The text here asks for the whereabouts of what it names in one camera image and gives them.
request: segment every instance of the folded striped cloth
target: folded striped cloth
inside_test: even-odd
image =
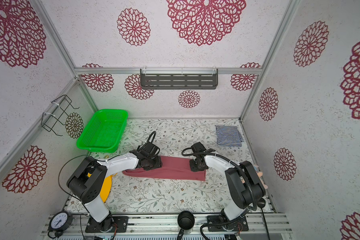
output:
[[[216,126],[217,144],[222,146],[238,146],[244,141],[237,126]]]

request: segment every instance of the green basket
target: green basket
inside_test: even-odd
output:
[[[119,109],[97,111],[84,128],[76,145],[91,152],[115,152],[127,125],[128,112]]]

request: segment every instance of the red cloth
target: red cloth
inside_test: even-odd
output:
[[[182,157],[160,157],[163,162],[163,166],[160,168],[149,171],[146,171],[143,168],[137,168],[135,170],[125,170],[123,171],[123,174],[131,177],[205,181],[205,170],[201,172],[192,172],[189,167],[190,159]]]

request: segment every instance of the clock hand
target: clock hand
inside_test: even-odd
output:
[[[56,223],[55,227],[61,222],[61,219],[58,221],[58,223]]]

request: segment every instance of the white floral table mat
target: white floral table mat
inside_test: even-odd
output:
[[[97,153],[95,158],[125,154],[143,144],[152,131],[160,155],[184,157],[181,151],[201,142],[207,149],[236,161],[250,161],[248,147],[225,147],[216,143],[216,125],[238,126],[237,119],[130,119],[117,152]],[[227,181],[214,169],[206,171],[206,181],[138,178],[121,172],[112,178],[112,187],[106,200],[111,212],[220,212],[231,200]],[[68,201],[67,211],[85,212],[76,199]],[[265,212],[272,212],[269,204]]]

